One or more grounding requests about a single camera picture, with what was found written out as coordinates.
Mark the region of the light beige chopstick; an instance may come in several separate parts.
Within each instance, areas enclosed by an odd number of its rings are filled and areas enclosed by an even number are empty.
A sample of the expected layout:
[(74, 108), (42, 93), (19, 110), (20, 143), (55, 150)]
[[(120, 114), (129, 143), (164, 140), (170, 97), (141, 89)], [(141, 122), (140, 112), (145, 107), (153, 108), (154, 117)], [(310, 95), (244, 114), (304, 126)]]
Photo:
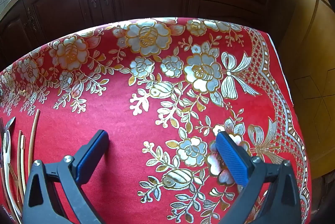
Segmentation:
[(21, 182), (23, 195), (26, 192), (26, 178), (25, 178), (25, 168), (24, 168), (24, 150), (25, 150), (26, 137), (21, 135)]

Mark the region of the red floral tablecloth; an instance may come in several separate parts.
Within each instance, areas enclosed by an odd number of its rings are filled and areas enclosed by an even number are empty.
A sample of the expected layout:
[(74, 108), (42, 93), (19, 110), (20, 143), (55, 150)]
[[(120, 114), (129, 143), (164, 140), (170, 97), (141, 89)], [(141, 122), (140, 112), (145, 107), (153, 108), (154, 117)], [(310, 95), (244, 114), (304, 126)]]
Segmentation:
[(1, 67), (1, 116), (11, 132), (11, 190), (19, 199), (19, 130), (34, 159), (57, 162), (97, 130), (109, 150), (84, 186), (107, 223), (218, 223), (242, 187), (216, 153), (226, 131), (249, 155), (289, 160), (301, 221), (311, 217), (309, 162), (269, 34), (192, 18), (146, 18), (52, 40)]

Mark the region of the dark brown chopstick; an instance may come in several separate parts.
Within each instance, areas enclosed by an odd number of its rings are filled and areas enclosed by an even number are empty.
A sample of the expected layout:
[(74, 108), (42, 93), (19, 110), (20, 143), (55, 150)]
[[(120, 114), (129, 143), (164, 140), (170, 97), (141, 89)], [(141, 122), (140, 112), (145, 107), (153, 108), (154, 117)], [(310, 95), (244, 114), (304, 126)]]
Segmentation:
[(23, 181), (22, 181), (22, 159), (23, 159), (23, 134), (22, 131), (19, 130), (18, 135), (18, 147), (17, 147), (17, 172), (18, 172), (18, 186), (19, 186), (19, 196), (21, 202), (23, 203), (24, 200), (24, 190), (23, 190)]

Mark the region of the white ceramic spoon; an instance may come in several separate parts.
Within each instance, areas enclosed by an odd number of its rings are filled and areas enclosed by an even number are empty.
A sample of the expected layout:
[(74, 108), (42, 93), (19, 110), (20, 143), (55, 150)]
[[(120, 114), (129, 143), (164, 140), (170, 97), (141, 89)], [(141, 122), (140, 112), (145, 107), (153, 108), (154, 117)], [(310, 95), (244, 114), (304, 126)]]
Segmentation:
[(11, 162), (11, 138), (10, 138), (10, 132), (7, 129), (4, 133), (4, 141), (3, 141), (3, 169), (5, 173), (5, 187), (10, 200), (10, 205), (13, 208), (15, 219), (17, 223), (22, 223), (22, 213), (17, 205), (17, 202), (15, 201), (13, 192), (11, 190), (10, 168), (9, 168), (10, 162)]

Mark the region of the wood-handled steel fork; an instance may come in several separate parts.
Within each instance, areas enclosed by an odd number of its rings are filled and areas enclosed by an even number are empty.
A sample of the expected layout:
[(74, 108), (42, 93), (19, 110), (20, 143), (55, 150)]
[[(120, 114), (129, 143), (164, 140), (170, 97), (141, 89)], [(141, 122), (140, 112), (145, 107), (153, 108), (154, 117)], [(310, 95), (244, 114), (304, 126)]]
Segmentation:
[[(11, 207), (10, 205), (10, 200), (9, 200), (9, 197), (8, 197), (8, 194), (6, 192), (6, 187), (5, 187), (5, 173), (4, 173), (4, 169), (3, 169), (3, 141), (4, 141), (4, 133), (5, 133), (5, 126), (6, 125), (3, 125), (3, 119), (1, 118), (1, 181), (2, 181), (2, 187), (3, 187), (3, 190), (4, 190), (4, 193), (5, 193), (5, 200), (7, 202), (7, 205), (9, 206), (10, 208), (10, 211), (11, 213), (13, 214), (13, 208)], [(11, 162), (9, 164), (9, 168), (10, 168), (10, 175), (11, 175), (11, 170), (13, 169), (11, 167)]]

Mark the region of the brown wooden chopstick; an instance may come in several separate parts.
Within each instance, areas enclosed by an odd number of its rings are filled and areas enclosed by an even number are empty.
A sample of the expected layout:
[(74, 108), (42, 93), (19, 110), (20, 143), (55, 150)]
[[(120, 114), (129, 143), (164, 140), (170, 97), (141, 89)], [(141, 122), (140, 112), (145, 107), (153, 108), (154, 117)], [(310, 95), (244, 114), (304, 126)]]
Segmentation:
[(30, 135), (30, 143), (29, 143), (29, 150), (28, 150), (28, 175), (31, 172), (31, 167), (33, 164), (33, 154), (34, 154), (34, 145), (35, 145), (35, 136), (37, 125), (40, 117), (40, 110), (37, 109), (35, 113), (35, 117), (32, 124), (31, 135)]

